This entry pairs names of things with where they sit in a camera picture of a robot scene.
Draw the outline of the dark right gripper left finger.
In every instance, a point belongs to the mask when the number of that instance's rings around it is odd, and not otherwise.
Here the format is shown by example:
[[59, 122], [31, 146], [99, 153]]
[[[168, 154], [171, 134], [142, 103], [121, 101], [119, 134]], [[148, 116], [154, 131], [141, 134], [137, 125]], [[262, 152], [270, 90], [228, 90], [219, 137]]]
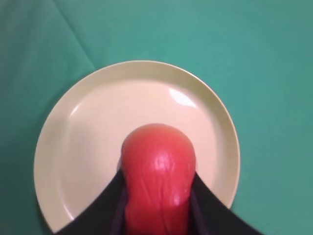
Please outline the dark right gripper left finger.
[[73, 221], [57, 235], [124, 235], [127, 192], [122, 170]]

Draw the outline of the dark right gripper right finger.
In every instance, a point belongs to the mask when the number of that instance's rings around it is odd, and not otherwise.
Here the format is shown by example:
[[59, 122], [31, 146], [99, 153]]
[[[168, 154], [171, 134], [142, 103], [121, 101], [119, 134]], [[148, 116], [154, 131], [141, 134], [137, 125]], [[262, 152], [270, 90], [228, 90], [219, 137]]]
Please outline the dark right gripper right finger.
[[228, 209], [195, 175], [190, 195], [190, 234], [192, 235], [258, 235]]

